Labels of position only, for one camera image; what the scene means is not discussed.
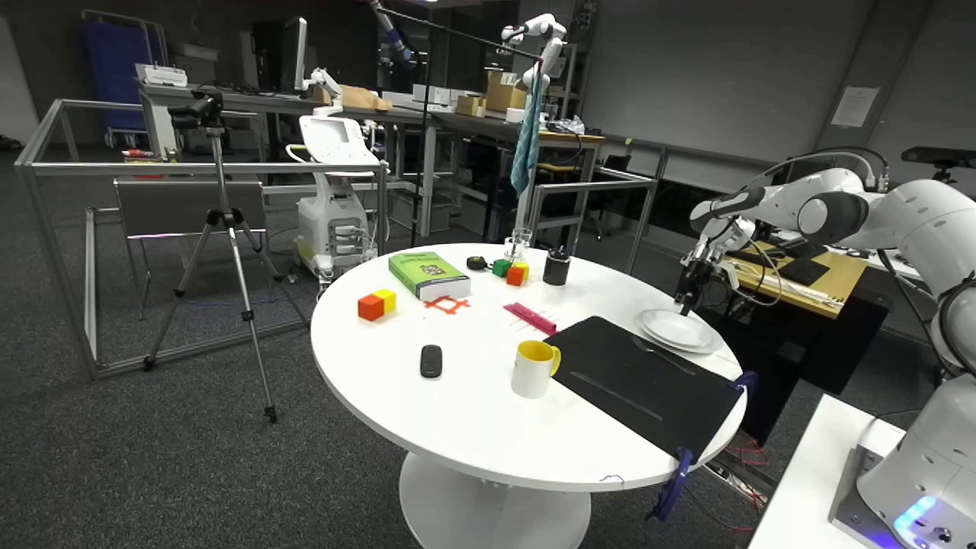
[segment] white round table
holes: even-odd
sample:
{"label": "white round table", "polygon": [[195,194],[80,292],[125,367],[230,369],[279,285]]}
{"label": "white round table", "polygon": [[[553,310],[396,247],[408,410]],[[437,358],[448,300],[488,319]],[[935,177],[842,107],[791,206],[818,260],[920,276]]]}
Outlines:
{"label": "white round table", "polygon": [[[450,266],[466,256],[500,260],[500,245],[440,245]],[[398,504],[427,549],[545,549],[579,545],[590,492],[627,492],[664,482],[676,460],[631,432],[558,381],[541,395],[512,393],[516,345],[545,337],[502,304],[570,326],[601,314],[631,332],[633,317],[672,296],[599,263],[570,263],[563,286],[542,285],[542,250],[526,250],[530,281],[509,286],[492,272],[468,272],[466,307],[423,307],[386,272],[386,256],[341,273],[318,303],[310,348],[332,393],[375,432],[408,455]],[[356,317],[356,300],[396,292],[396,314],[379,322]],[[442,348],[442,375],[421,378],[421,348]],[[723,345],[693,358],[700,369],[739,378],[740,367]],[[744,395],[700,451],[708,464],[734,437]]]}

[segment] camera tripod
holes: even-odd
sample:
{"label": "camera tripod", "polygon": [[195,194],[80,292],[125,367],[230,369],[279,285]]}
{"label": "camera tripod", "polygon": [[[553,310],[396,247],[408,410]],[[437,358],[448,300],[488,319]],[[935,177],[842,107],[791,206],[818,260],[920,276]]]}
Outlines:
{"label": "camera tripod", "polygon": [[237,234],[248,237],[248,245],[254,247],[254,253],[262,256],[264,267],[271,272],[274,276],[274,286],[284,292],[284,300],[292,304],[292,310],[303,317],[303,322],[308,326],[308,317],[303,314],[303,307],[296,304],[296,300],[279,286],[284,285],[284,273],[274,267],[271,256],[264,247],[257,245],[245,214],[237,206],[233,206],[230,201],[230,193],[226,193],[226,175],[221,175],[221,98],[220,95],[205,95],[199,98],[193,107],[179,111],[179,116],[195,116],[199,125],[206,131],[206,141],[211,141],[211,154],[214,154],[214,166],[215,166],[215,194],[220,194],[220,206],[211,206],[206,216],[205,216],[205,225],[200,225],[200,234],[195,237],[193,245],[193,256],[184,267],[184,276],[173,291],[173,303],[161,319],[161,329],[148,348],[148,355],[142,358],[142,369],[155,369],[155,355],[171,329],[171,319],[185,296],[185,286],[195,273],[195,266],[205,253],[205,245],[211,237],[211,233],[226,233],[230,237],[230,247],[233,247],[233,260],[234,260],[234,272],[237,272],[237,291],[240,291],[240,303],[245,303],[245,310],[240,310],[240,319],[248,322],[248,332],[249,332],[249,348],[254,348],[254,360],[257,360],[257,372],[258,372],[258,381],[262,381],[262,393],[264,393],[264,419],[267,423],[276,423],[276,410],[274,410],[274,398],[271,398],[271,386],[267,386],[267,375],[264,375],[264,360],[262,360],[262,345],[258,345],[258,335],[257,335],[257,326],[254,326],[254,304],[249,304],[249,292],[248,292],[248,276],[245,276],[245,263],[240,263],[240,247],[237,247]]}

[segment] table pedestal base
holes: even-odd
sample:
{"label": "table pedestal base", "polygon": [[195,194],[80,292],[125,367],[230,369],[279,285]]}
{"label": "table pedestal base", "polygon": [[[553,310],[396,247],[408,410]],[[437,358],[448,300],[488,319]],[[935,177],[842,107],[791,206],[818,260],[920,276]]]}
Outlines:
{"label": "table pedestal base", "polygon": [[398,507],[423,549],[567,549],[588,527],[588,493],[483,482],[405,455]]}

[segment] white cup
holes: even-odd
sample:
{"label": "white cup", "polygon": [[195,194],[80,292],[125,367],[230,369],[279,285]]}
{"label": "white cup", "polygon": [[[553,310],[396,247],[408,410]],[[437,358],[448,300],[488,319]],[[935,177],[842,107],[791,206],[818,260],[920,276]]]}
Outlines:
{"label": "white cup", "polygon": [[545,342],[521,342],[512,369],[512,391],[537,398],[545,393],[548,378],[558,372],[561,351]]}

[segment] bottle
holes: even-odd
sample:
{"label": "bottle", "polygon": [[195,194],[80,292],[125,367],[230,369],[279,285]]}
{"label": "bottle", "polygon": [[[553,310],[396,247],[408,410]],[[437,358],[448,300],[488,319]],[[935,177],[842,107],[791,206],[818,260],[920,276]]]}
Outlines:
{"label": "bottle", "polygon": [[563,247],[548,250],[542,281],[548,286],[563,286],[570,273],[570,256]]}

